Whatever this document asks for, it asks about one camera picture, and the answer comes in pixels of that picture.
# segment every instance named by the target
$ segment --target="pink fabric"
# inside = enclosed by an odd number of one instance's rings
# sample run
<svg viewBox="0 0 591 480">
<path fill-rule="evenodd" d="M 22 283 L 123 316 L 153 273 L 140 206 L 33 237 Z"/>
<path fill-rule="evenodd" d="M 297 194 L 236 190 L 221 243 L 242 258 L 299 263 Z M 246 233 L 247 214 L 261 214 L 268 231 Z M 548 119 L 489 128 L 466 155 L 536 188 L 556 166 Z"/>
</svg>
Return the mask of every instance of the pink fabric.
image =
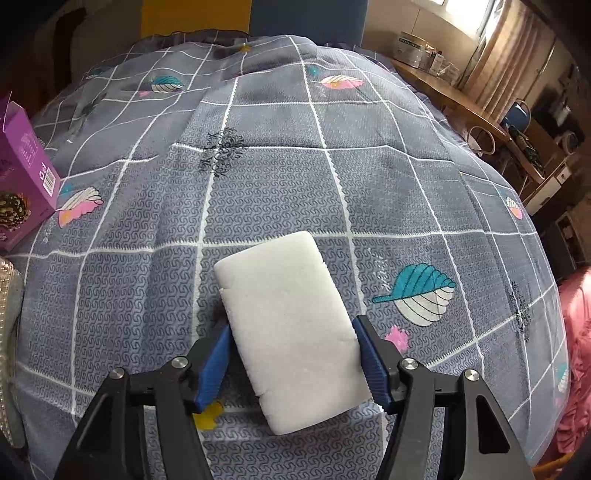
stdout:
<svg viewBox="0 0 591 480">
<path fill-rule="evenodd" d="M 559 288 L 570 361 L 570 393 L 554 437 L 558 451 L 574 452 L 591 423 L 591 268 L 576 271 Z"/>
</svg>

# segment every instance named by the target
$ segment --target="checkered bedsheet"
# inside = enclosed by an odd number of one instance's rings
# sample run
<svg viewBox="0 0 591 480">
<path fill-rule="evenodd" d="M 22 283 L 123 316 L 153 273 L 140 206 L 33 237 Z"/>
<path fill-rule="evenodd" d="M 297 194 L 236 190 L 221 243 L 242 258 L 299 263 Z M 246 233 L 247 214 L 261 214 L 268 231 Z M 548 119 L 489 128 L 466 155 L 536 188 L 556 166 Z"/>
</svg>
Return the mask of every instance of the checkered bedsheet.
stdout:
<svg viewBox="0 0 591 480">
<path fill-rule="evenodd" d="M 399 75 L 300 37 L 152 37 L 34 121 L 59 208 L 8 258 L 27 283 L 15 395 L 51 478 L 106 373 L 158 368 L 211 327 L 213 264 L 308 230 L 351 317 L 436 371 L 482 372 L 535 462 L 565 402 L 556 285 L 518 195 Z M 373 478 L 373 402 L 273 436 L 239 358 L 202 432 L 216 479 Z M 152 475 L 165 478 L 154 410 Z M 442 412 L 428 478 L 436 477 Z"/>
</svg>

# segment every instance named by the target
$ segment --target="purple box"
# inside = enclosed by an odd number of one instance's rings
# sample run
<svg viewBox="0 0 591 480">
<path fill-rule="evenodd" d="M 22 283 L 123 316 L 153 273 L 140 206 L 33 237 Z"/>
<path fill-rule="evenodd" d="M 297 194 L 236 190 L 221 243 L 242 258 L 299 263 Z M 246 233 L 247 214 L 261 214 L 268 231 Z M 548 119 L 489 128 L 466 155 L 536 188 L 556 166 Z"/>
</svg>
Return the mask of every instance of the purple box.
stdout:
<svg viewBox="0 0 591 480">
<path fill-rule="evenodd" d="M 59 177 L 27 113 L 0 100 L 0 248 L 10 251 L 56 211 Z"/>
</svg>

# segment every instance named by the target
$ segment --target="metal screw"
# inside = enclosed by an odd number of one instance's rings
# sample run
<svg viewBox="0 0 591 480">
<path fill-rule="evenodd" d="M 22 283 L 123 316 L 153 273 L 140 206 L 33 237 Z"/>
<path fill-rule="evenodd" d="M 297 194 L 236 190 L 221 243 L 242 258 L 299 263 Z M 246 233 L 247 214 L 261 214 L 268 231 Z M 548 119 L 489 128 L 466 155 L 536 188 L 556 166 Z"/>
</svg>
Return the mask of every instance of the metal screw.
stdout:
<svg viewBox="0 0 591 480">
<path fill-rule="evenodd" d="M 418 367 L 418 362 L 414 358 L 405 358 L 400 364 L 406 370 L 415 370 Z"/>
<path fill-rule="evenodd" d="M 113 380 L 118 380 L 121 377 L 123 377 L 124 375 L 125 375 L 125 370 L 123 370 L 121 367 L 114 368 L 113 370 L 111 370 L 111 373 L 109 373 L 109 376 Z"/>
<path fill-rule="evenodd" d="M 475 382 L 480 378 L 480 374 L 476 370 L 469 368 L 464 372 L 464 377 L 466 377 L 471 382 Z"/>
<path fill-rule="evenodd" d="M 189 360 L 183 356 L 176 356 L 172 361 L 173 368 L 185 368 L 188 364 Z"/>
</svg>

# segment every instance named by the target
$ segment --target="white sponge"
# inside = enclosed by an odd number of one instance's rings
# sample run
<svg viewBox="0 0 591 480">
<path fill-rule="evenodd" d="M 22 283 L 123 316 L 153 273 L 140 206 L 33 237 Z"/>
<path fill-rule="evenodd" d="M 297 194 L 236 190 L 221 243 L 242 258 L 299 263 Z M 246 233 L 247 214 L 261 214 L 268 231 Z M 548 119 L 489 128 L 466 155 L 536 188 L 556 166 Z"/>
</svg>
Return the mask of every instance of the white sponge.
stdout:
<svg viewBox="0 0 591 480">
<path fill-rule="evenodd" d="M 347 310 L 308 232 L 231 255 L 213 269 L 273 433 L 309 427 L 371 397 Z"/>
</svg>

